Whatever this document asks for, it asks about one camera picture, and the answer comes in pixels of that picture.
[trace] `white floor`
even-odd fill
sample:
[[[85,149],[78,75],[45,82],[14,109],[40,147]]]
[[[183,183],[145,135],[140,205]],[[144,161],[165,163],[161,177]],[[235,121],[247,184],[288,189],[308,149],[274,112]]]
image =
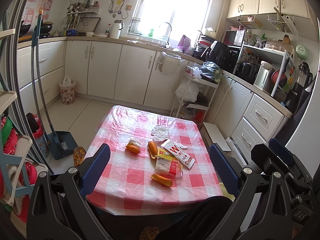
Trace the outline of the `white floor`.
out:
[[[111,103],[81,97],[76,97],[76,101],[71,105],[64,105],[61,98],[58,98],[48,107],[48,113],[56,131],[71,132],[78,145],[87,151],[100,127],[101,121],[112,106],[114,105]],[[51,133],[49,122],[44,112],[41,117],[45,131],[48,134]],[[73,155],[55,160],[49,154],[46,160],[57,174],[64,173],[68,168],[74,166]]]

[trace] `trash can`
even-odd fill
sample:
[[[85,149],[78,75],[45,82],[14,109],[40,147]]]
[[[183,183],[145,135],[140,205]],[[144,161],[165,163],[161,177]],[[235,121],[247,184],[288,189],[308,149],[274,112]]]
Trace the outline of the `trash can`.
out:
[[[65,76],[64,80],[59,82],[62,103],[71,105],[75,102],[75,85],[76,81]]]

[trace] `person's leg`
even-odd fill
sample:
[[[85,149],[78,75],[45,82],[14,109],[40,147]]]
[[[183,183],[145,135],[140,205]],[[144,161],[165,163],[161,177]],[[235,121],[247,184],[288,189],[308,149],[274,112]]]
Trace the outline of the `person's leg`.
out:
[[[181,221],[160,232],[155,240],[203,240],[216,228],[232,201],[214,196],[200,202]]]

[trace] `bright window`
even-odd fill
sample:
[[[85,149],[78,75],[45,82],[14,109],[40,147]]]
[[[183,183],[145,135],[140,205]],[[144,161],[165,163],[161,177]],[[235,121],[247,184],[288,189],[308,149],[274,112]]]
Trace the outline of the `bright window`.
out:
[[[204,24],[210,0],[141,0],[136,17],[141,21],[137,31],[148,36],[154,28],[153,38],[167,40],[168,24],[172,25],[170,44],[177,45],[182,35],[193,44]]]

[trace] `plastic tablecloth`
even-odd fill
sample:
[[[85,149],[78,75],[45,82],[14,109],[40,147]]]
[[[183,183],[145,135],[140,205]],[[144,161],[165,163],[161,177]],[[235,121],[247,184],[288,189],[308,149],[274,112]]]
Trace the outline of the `plastic tablecloth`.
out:
[[[183,168],[181,178],[172,179],[172,187],[150,178],[155,173],[155,161],[149,157],[147,145],[156,125],[167,126],[170,139],[187,146],[184,151],[196,160],[191,169]],[[142,145],[138,155],[125,147],[131,138]],[[110,147],[110,161],[87,199],[106,212],[114,215],[174,213],[188,210],[208,197],[222,195],[207,149],[192,121],[113,106],[85,157],[93,156],[102,143]]]

